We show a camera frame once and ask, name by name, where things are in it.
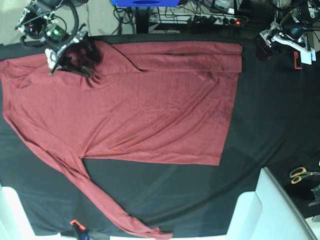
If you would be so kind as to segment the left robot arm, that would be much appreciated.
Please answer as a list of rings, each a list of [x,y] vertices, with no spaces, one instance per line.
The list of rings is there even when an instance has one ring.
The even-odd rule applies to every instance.
[[[312,65],[316,61],[316,50],[311,47],[309,32],[318,32],[314,24],[320,19],[318,0],[294,0],[289,6],[276,5],[274,21],[258,36],[255,54],[260,61],[269,60],[279,54],[293,54],[294,68]]]

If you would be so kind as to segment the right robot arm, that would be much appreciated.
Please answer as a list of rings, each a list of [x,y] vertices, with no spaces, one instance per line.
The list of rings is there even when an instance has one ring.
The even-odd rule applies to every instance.
[[[52,75],[56,70],[74,73],[86,78],[93,77],[91,63],[98,64],[101,56],[89,39],[85,24],[80,24],[77,7],[86,0],[32,0],[23,9],[15,29],[22,33],[20,43],[24,48],[44,48]],[[74,25],[70,32],[61,27],[64,19],[57,16],[60,8],[67,7],[73,15]]]

